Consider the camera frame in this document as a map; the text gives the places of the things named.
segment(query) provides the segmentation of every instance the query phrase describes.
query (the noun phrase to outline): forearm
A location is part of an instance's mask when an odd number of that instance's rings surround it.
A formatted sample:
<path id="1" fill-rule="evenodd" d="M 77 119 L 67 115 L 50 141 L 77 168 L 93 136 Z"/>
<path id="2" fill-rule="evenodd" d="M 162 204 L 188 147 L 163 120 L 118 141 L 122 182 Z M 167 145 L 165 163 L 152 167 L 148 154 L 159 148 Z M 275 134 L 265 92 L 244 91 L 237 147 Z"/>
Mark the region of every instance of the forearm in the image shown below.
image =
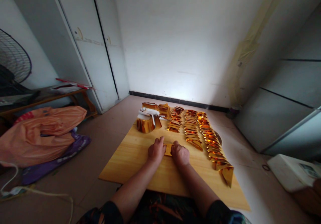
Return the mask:
<path id="1" fill-rule="evenodd" d="M 219 200 L 219 197 L 190 164 L 179 167 L 179 171 L 183 176 L 185 184 L 192 194 L 201 215 L 205 217 L 210 205 L 214 201 Z"/>
<path id="2" fill-rule="evenodd" d="M 147 160 L 141 169 L 111 198 L 111 201 L 118 207 L 124 223 L 127 223 L 134 214 L 158 166 L 158 162 Z"/>

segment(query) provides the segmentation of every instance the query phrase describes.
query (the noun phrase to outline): electrical cable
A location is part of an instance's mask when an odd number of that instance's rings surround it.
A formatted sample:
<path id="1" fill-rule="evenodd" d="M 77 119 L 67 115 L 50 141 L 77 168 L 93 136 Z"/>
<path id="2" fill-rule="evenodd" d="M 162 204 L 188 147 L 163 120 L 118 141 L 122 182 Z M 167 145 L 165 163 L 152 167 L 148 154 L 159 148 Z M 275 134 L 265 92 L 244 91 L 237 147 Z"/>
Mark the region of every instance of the electrical cable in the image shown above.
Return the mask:
<path id="1" fill-rule="evenodd" d="M 45 195 L 45 196 L 56 196 L 56 197 L 67 196 L 67 197 L 69 197 L 70 202 L 71 202 L 71 215 L 70 215 L 70 219 L 69 219 L 69 224 L 71 223 L 71 220 L 73 218 L 73 212 L 74 212 L 74 200 L 70 195 L 68 195 L 68 194 L 47 193 L 47 192 L 31 189 L 31 188 L 28 188 L 28 187 L 25 187 L 25 186 L 16 186 L 10 192 L 4 192 L 3 189 L 17 176 L 17 174 L 19 172 L 19 168 L 18 168 L 17 165 L 15 165 L 13 163 L 8 163 L 8 162 L 5 162 L 5 161 L 0 161 L 0 163 L 11 165 L 16 169 L 16 173 L 14 174 L 14 176 L 7 183 L 5 183 L 4 186 L 0 190 L 0 193 L 3 196 L 7 196 L 7 195 L 10 195 L 10 194 L 13 194 L 13 193 L 19 193 L 19 191 L 22 190 L 22 189 L 24 189 L 26 191 L 30 191 L 30 192 L 36 193 L 36 194 Z"/>

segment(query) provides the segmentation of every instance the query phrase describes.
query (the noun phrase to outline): sleeve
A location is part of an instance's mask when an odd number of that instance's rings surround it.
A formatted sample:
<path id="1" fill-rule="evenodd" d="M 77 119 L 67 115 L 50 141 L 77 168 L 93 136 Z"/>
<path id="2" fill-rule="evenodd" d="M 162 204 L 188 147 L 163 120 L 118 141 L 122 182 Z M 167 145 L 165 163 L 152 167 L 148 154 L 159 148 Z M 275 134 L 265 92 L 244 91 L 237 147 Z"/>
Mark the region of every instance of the sleeve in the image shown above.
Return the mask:
<path id="1" fill-rule="evenodd" d="M 230 210 L 221 200 L 214 201 L 209 207 L 206 217 L 208 223 L 250 224 L 249 220 L 240 212 Z"/>
<path id="2" fill-rule="evenodd" d="M 123 224 L 123 217 L 119 212 L 119 209 L 115 203 L 108 201 L 102 208 L 93 208 L 87 211 L 77 224 L 101 224 L 101 223 L 113 223 Z"/>

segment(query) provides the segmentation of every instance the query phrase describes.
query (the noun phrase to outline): person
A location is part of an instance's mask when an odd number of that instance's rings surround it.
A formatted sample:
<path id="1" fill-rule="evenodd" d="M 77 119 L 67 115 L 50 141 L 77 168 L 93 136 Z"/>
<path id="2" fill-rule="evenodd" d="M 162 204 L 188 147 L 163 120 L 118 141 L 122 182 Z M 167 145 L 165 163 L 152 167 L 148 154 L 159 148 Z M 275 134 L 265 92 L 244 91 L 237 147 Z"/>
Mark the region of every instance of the person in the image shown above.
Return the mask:
<path id="1" fill-rule="evenodd" d="M 171 154 L 193 199 L 146 190 L 164 156 L 164 137 L 155 139 L 148 159 L 100 209 L 89 210 L 78 221 L 88 223 L 249 223 L 230 210 L 190 164 L 190 153 L 178 141 Z"/>

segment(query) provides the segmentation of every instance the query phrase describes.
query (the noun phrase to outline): white box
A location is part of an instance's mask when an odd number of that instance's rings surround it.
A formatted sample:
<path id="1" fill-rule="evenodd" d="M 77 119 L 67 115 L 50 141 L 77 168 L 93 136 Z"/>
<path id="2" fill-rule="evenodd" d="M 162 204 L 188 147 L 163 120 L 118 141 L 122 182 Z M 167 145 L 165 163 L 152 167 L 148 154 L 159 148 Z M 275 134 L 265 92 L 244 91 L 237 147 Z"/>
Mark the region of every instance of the white box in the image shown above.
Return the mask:
<path id="1" fill-rule="evenodd" d="M 318 166 L 282 154 L 271 158 L 267 164 L 284 189 L 290 193 L 308 186 L 313 187 L 314 181 L 321 178 Z"/>

